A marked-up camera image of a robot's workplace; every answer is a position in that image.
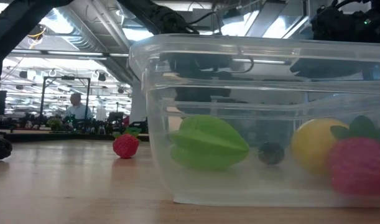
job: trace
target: toy fruit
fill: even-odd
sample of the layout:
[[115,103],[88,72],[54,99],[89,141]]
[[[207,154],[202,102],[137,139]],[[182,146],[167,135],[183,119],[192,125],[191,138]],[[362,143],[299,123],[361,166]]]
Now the toy fruit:
[[114,152],[122,159],[129,159],[135,155],[139,147],[139,140],[131,134],[117,137],[113,144]]
[[277,165],[285,157],[284,149],[275,142],[265,142],[258,151],[259,160],[266,165]]
[[346,195],[380,195],[380,130],[359,116],[349,129],[332,127],[339,139],[328,165],[333,189]]
[[292,136],[290,149],[301,167],[313,175],[328,175],[327,157],[338,140],[331,126],[348,126],[341,121],[322,118],[307,121]]
[[246,141],[225,121],[196,115],[185,118],[178,131],[169,134],[172,159],[198,170],[227,169],[249,153]]

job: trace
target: yellow lemon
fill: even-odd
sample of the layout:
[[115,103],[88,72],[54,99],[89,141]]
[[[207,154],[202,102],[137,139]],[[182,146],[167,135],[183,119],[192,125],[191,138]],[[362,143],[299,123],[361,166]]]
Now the yellow lemon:
[[301,167],[314,175],[329,173],[327,158],[337,140],[331,133],[332,126],[348,125],[335,119],[322,118],[307,121],[292,136],[290,149]]

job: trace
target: red strawberry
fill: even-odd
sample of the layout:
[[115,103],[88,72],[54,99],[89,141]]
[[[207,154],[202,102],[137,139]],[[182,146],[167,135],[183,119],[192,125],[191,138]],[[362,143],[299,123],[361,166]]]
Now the red strawberry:
[[137,152],[139,140],[131,134],[123,134],[115,139],[113,144],[114,152],[122,159],[129,159]]
[[339,141],[328,158],[332,187],[347,195],[380,195],[380,142],[370,138]]

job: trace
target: dark blueberry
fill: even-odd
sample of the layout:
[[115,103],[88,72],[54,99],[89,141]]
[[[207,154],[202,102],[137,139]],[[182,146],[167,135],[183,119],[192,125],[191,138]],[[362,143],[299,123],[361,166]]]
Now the dark blueberry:
[[276,142],[265,142],[259,148],[259,160],[266,165],[277,165],[284,160],[285,152]]

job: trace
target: desk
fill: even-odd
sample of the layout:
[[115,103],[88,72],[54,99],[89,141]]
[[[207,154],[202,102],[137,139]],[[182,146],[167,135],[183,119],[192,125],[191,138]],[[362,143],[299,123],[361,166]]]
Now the desk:
[[147,142],[130,160],[117,159],[109,141],[20,143],[13,150],[0,162],[0,223],[380,223],[380,209],[175,204]]

